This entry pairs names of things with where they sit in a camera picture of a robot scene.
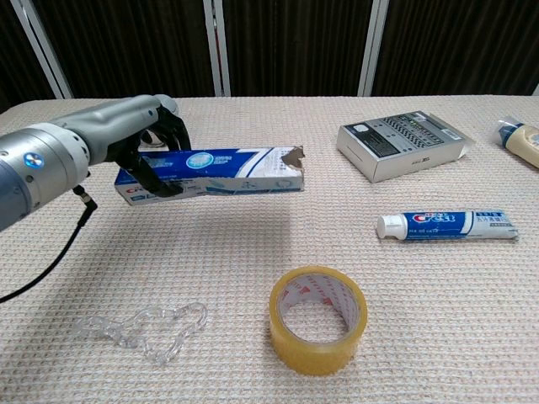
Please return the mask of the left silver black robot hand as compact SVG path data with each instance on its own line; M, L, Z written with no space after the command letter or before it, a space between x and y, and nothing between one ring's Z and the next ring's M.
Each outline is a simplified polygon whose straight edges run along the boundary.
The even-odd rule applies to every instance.
M191 143L178 105L167 95L138 95L82 109L51 121L82 137L89 149L89 164L116 162L145 190L161 198L184 189L159 179L139 153L142 138L152 132L170 151L189 151Z

